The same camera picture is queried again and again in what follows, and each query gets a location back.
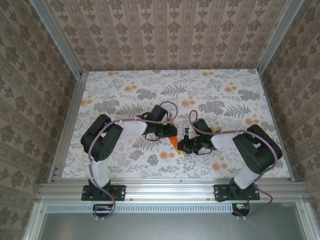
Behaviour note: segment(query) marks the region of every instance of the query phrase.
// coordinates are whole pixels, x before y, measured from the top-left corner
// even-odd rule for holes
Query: floral wallpaper
[[[75,79],[28,0],[0,1],[0,239],[18,240],[47,181]]]
[[[279,143],[256,69],[96,71],[88,74],[62,177],[89,178],[88,155],[80,139],[99,115],[133,118],[163,101],[178,106],[178,140],[191,127],[189,112],[196,109],[214,132],[258,124]],[[170,104],[163,107],[175,114]],[[121,137],[107,161],[110,178],[127,179],[232,178],[244,165],[237,149],[178,154],[167,138],[149,141],[142,135]],[[288,178],[285,159],[265,177]]]
[[[45,0],[85,71],[254,69],[289,0]]]
[[[320,223],[320,1],[303,2],[262,78],[292,170]]]

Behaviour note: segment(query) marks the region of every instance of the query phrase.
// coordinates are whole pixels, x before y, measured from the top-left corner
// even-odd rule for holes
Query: table surface
[[[178,105],[174,125],[179,140],[190,127],[189,112],[196,109],[213,131],[258,124],[280,144],[255,69],[90,72],[62,177],[89,178],[88,155],[80,139],[99,115],[132,118],[163,101]],[[175,114],[173,106],[163,106]],[[167,138],[148,141],[141,135],[121,137],[107,161],[110,178],[232,178],[245,164],[236,149],[179,155]],[[264,177],[289,178],[284,157]]]

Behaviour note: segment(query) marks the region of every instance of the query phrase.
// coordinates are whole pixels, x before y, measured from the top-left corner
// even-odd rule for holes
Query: purple cable
[[[89,171],[90,171],[90,175],[91,175],[91,180],[93,181],[93,184],[99,189],[101,190],[102,192],[106,193],[109,198],[112,200],[112,210],[110,211],[110,213],[105,216],[105,217],[101,217],[101,219],[104,219],[104,218],[109,218],[112,213],[115,211],[116,209],[116,201],[115,199],[113,198],[113,196],[107,192],[106,190],[104,190],[102,187],[99,186],[99,184],[97,183],[97,181],[95,180],[94,178],[94,173],[93,173],[93,170],[92,170],[92,162],[93,162],[93,159],[91,158],[91,152],[92,152],[92,148],[94,147],[95,143],[97,142],[98,138],[101,136],[101,134],[109,127],[111,126],[112,124],[115,124],[115,123],[120,123],[120,122],[129,122],[129,121],[137,121],[137,122],[144,122],[144,123],[153,123],[153,124],[169,124],[171,123],[173,120],[175,120],[175,118],[178,116],[178,106],[172,102],[172,101],[163,101],[162,103],[160,103],[159,105],[161,106],[162,104],[172,104],[174,107],[175,107],[175,116],[168,120],[168,121],[151,121],[151,120],[145,120],[145,119],[140,119],[140,118],[128,118],[128,119],[119,119],[119,120],[113,120],[111,122],[109,122],[107,125],[105,125],[101,131],[98,133],[98,135],[94,138],[94,140],[92,141],[91,145],[90,145],[90,148],[89,148],[89,151],[88,151],[88,158],[89,158]],[[95,219],[98,219],[98,216],[97,216],[97,209],[99,208],[102,208],[102,206],[97,206],[95,209],[94,209],[94,216],[95,216]]]
[[[192,120],[191,120],[191,114],[192,113],[195,113],[195,120],[198,119],[198,112],[194,109],[192,110],[190,113],[189,113],[189,122],[191,124],[191,126],[193,127],[194,130],[196,130],[197,132],[201,133],[201,134],[207,134],[207,135],[222,135],[222,134],[234,134],[234,133],[246,133],[246,134],[250,134],[252,136],[254,136],[255,138],[259,139],[260,141],[262,141],[269,149],[270,151],[272,152],[273,154],[273,157],[274,157],[274,164],[267,168],[266,170],[264,170],[254,181],[253,181],[253,185],[255,186],[256,189],[258,189],[261,193],[267,195],[270,197],[270,201],[264,205],[259,211],[255,212],[255,213],[252,213],[250,215],[247,215],[247,216],[243,216],[242,214],[240,214],[239,212],[237,211],[234,211],[236,214],[239,214],[241,218],[251,218],[257,214],[259,214],[260,212],[262,212],[267,206],[269,206],[272,201],[274,200],[273,197],[267,193],[266,191],[263,191],[261,190],[257,184],[256,184],[256,181],[258,181],[266,172],[270,171],[271,169],[273,169],[277,163],[278,163],[278,157],[277,157],[277,154],[275,152],[275,150],[272,148],[272,146],[266,141],[264,140],[262,137],[260,137],[259,135],[251,132],[251,131],[248,131],[248,130],[231,130],[231,131],[219,131],[219,132],[205,132],[205,131],[201,131],[199,130],[198,128],[196,128],[194,126],[194,124],[192,123]]]

